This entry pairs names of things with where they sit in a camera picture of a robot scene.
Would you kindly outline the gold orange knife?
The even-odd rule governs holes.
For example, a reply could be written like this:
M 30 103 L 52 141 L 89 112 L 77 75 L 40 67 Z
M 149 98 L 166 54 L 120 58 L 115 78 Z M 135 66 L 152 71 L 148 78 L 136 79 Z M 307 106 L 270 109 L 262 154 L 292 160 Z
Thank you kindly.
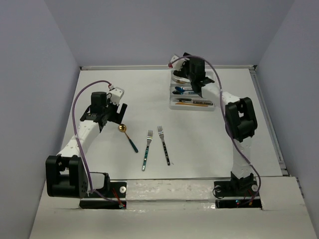
M 175 103 L 175 105 L 197 106 L 197 107 L 208 107 L 209 106 L 209 105 L 185 103 L 185 102 L 177 102 L 177 103 Z

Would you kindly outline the silver fork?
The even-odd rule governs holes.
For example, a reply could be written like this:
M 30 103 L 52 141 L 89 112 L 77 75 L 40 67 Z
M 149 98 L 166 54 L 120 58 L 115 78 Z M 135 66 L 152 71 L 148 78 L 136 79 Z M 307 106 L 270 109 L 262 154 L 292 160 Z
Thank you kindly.
M 180 78 L 172 77 L 171 80 L 174 81 L 176 84 L 190 84 L 190 81 L 184 78 L 180 79 Z

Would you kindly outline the fork teal patterned handle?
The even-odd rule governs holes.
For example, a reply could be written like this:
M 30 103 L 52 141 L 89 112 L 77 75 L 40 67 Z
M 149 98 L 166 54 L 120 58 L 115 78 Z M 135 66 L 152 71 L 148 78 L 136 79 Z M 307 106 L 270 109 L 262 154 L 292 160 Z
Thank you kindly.
M 151 143 L 152 139 L 153 139 L 153 130 L 149 130 L 148 131 L 148 135 L 147 135 L 147 146 L 146 146 L 146 150 L 145 150 L 145 155 L 144 155 L 144 160 L 143 160 L 143 165 L 142 165 L 142 171 L 145 171 L 145 169 L 146 169 L 148 153 L 149 153 L 149 147 L 150 147 L 150 143 Z

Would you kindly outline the black handled knife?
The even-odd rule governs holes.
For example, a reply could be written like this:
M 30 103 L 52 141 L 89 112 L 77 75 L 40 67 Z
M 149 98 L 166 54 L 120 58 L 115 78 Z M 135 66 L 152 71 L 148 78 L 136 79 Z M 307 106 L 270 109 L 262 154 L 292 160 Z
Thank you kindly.
M 199 104 L 199 105 L 208 105 L 208 106 L 214 105 L 214 103 L 211 102 L 211 101 L 200 100 L 200 99 L 192 99 L 191 102 L 192 102 L 193 104 Z

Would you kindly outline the gold spoon teal handle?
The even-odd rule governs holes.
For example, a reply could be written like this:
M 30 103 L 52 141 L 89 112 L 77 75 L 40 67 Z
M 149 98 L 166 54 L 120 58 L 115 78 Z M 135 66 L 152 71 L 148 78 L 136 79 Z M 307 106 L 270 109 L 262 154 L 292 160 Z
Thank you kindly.
M 138 153 L 139 151 L 138 151 L 137 147 L 135 146 L 135 144 L 133 143 L 133 141 L 130 139 L 130 137 L 127 135 L 127 127 L 126 127 L 126 125 L 125 125 L 125 124 L 120 124 L 120 125 L 118 126 L 118 129 L 119 129 L 120 132 L 123 132 L 123 133 L 125 134 L 125 136 L 127 137 L 128 141 L 129 141 L 129 143 L 130 143 L 130 145 L 132 146 L 134 152 L 135 152 L 135 153 Z

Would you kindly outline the teal handled knife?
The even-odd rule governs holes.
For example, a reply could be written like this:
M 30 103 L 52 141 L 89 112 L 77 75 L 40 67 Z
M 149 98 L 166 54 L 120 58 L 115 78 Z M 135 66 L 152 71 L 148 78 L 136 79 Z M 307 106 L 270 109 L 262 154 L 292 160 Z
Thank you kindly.
M 188 98 L 173 98 L 171 101 L 172 101 L 172 102 L 192 103 L 192 102 L 193 102 L 193 99 L 188 99 Z

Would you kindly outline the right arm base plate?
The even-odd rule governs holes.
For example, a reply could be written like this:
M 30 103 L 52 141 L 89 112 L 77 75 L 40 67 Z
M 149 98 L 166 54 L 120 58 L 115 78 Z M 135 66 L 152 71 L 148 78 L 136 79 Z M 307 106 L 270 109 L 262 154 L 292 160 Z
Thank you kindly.
M 215 181 L 212 190 L 217 209 L 259 208 L 262 209 L 260 195 L 255 195 L 257 182 L 236 191 L 231 188 L 230 181 Z

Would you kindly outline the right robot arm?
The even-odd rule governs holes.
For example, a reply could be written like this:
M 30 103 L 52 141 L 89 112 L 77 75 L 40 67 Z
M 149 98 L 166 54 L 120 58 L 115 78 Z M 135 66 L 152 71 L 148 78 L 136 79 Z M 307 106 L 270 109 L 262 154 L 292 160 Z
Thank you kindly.
M 251 140 L 258 127 L 253 102 L 249 97 L 240 98 L 225 91 L 216 70 L 213 70 L 215 80 L 207 77 L 206 65 L 211 63 L 188 53 L 180 57 L 174 55 L 168 64 L 178 77 L 190 81 L 196 94 L 220 107 L 226 133 L 233 145 L 233 165 L 230 180 L 214 183 L 215 197 L 219 200 L 226 197 L 254 198 L 259 195 L 261 177 L 249 159 Z

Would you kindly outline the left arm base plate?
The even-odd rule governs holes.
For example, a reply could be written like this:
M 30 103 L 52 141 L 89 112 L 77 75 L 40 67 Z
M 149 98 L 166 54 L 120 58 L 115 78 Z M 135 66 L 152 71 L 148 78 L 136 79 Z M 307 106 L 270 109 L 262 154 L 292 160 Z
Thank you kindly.
M 124 210 L 127 208 L 126 201 L 127 182 L 111 181 L 110 190 L 99 190 L 85 196 L 79 202 L 81 209 L 105 209 L 105 210 Z

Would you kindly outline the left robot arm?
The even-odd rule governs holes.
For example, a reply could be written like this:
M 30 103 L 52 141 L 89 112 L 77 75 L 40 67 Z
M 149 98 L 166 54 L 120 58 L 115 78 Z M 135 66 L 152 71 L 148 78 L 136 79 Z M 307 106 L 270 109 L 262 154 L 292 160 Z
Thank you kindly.
M 76 132 L 57 155 L 46 159 L 46 185 L 50 197 L 84 198 L 91 190 L 100 197 L 110 192 L 110 184 L 97 180 L 90 185 L 84 156 L 107 122 L 121 124 L 127 104 L 117 112 L 124 90 L 114 88 L 109 93 L 93 92 L 91 103 L 75 126 Z

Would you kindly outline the fork black patterned handle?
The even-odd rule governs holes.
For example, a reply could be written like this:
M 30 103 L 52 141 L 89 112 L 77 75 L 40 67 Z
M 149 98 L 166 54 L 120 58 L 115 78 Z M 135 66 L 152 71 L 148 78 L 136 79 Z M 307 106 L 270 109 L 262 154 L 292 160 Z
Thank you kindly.
M 170 159 L 168 156 L 168 152 L 167 152 L 167 148 L 166 148 L 166 144 L 165 144 L 165 140 L 164 140 L 164 133 L 163 133 L 162 126 L 158 126 L 158 134 L 159 134 L 159 137 L 162 141 L 162 146 L 163 146 L 163 150 L 164 150 L 164 154 L 165 154 L 166 163 L 168 166 L 170 166 Z

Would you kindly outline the blue spoon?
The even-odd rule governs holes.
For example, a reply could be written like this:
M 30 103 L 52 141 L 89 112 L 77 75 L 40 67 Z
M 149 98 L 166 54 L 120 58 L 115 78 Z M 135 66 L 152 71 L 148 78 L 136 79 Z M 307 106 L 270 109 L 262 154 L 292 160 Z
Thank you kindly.
M 185 87 L 178 87 L 178 86 L 176 86 L 175 89 L 179 92 L 193 91 L 192 88 L 185 88 Z

